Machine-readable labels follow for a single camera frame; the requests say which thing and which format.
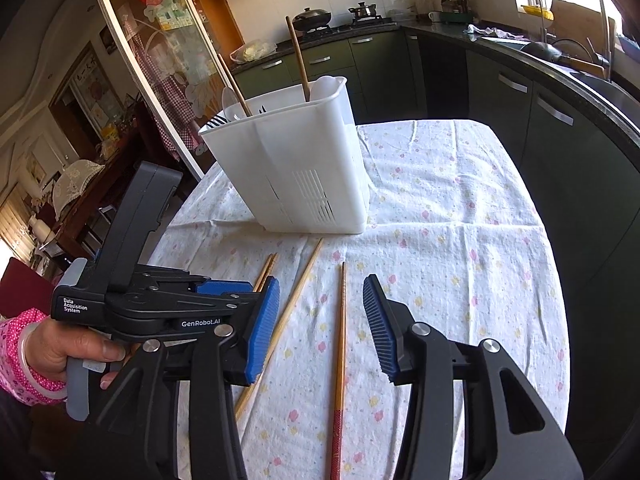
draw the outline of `metal screw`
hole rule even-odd
[[[416,335],[429,335],[431,333],[431,327],[421,321],[414,323],[411,326],[411,330]]]
[[[161,342],[159,342],[158,339],[147,339],[142,345],[142,349],[145,352],[151,353],[158,350],[160,348],[160,345],[161,345]]]
[[[498,353],[500,351],[500,343],[494,341],[493,339],[485,339],[482,341],[482,346],[487,352],[491,352],[492,354]]]
[[[228,337],[232,335],[233,332],[234,332],[234,328],[228,324],[217,325],[213,329],[213,333],[218,337]]]

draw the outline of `stainless steel pot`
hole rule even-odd
[[[308,32],[315,28],[324,27],[331,21],[331,13],[324,9],[309,9],[307,7],[305,12],[300,12],[291,22],[293,28],[300,32]]]
[[[365,5],[364,2],[358,2],[359,7],[352,7],[349,12],[353,14],[356,20],[362,18],[373,18],[378,15],[376,12],[376,4]]]

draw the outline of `glass door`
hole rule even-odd
[[[228,82],[193,1],[98,2],[165,148],[200,180],[198,131],[222,110]]]

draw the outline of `white tablecloth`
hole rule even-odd
[[[361,235],[325,238],[255,401],[238,423],[251,480],[324,478],[343,260],[349,265],[344,478],[392,477],[409,398],[407,386],[394,387],[380,371],[362,306],[370,273],[389,298],[448,338],[473,345],[497,339],[564,428],[569,348],[558,273],[540,217],[498,139],[473,121],[371,124],[358,133],[370,177],[369,225]],[[150,263],[253,282],[277,252],[273,275],[284,307],[318,238],[265,232],[215,165]],[[456,393],[452,478],[462,475],[464,442]],[[186,478],[185,401],[180,405]]]

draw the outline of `white bangle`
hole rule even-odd
[[[18,362],[20,363],[20,368],[22,369],[24,376],[29,381],[29,384],[33,386],[41,396],[47,397],[47,399],[62,400],[66,397],[66,386],[56,392],[52,392],[51,390],[44,388],[31,373],[29,365],[27,364],[27,359],[24,355],[24,348],[26,346],[27,339],[39,324],[39,322],[29,323],[22,329],[22,332],[20,332],[20,337],[18,338]]]

